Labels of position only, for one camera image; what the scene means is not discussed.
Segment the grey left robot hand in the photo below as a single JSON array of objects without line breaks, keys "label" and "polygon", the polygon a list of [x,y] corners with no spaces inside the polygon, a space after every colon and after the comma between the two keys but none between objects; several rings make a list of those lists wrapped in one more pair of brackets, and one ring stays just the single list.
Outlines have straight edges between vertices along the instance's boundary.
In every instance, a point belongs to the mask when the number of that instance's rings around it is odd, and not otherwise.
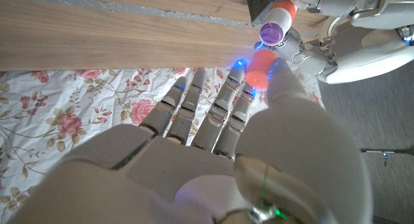
[{"label": "grey left robot hand", "polygon": [[[266,48],[328,84],[372,78],[413,61],[413,0],[247,0]],[[304,42],[298,10],[328,18],[320,39]]]}]

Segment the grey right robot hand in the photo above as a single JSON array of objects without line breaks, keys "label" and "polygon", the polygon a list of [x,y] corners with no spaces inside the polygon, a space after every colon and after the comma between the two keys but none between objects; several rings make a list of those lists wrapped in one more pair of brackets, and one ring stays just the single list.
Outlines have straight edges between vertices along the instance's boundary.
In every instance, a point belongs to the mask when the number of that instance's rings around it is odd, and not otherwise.
[{"label": "grey right robot hand", "polygon": [[121,124],[66,154],[11,223],[370,223],[373,196],[351,134],[312,102],[276,58],[262,62],[268,107],[247,115],[232,87],[190,146],[185,79],[143,123]]}]

